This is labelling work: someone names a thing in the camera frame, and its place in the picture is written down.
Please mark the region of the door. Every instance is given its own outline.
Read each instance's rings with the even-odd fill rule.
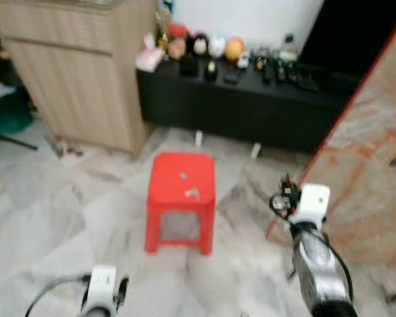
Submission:
[[[56,135],[131,150],[127,106],[110,56],[17,41],[6,47]]]

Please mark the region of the marble floor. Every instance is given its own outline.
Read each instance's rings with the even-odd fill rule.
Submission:
[[[306,155],[264,149],[250,160],[252,144],[157,128],[142,155],[81,145],[82,157],[58,158],[51,135],[36,120],[15,137],[37,152],[0,142],[0,317],[23,316],[53,278],[114,264],[131,282],[120,317],[305,317],[299,281],[286,281],[291,250],[265,241],[272,216],[255,188],[270,194],[285,172],[298,177]],[[162,151],[202,151],[216,162],[214,250],[143,251],[145,202],[154,156]],[[396,272],[351,267],[359,316],[396,316],[385,291]],[[32,316],[76,316],[84,289],[56,289]]]

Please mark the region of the black television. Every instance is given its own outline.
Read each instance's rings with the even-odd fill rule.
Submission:
[[[361,79],[396,27],[396,0],[324,0],[299,63]]]

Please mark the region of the white wall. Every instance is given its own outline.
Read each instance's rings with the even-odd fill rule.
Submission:
[[[301,48],[323,0],[174,0],[174,18],[192,32],[240,36],[247,45],[281,45],[295,34]]]

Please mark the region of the stool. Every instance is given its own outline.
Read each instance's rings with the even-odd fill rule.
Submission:
[[[213,250],[215,215],[215,166],[205,154],[161,153],[154,159],[147,199],[145,250],[155,253],[159,244],[198,246],[201,253]],[[163,213],[196,213],[200,219],[200,238],[161,240]]]

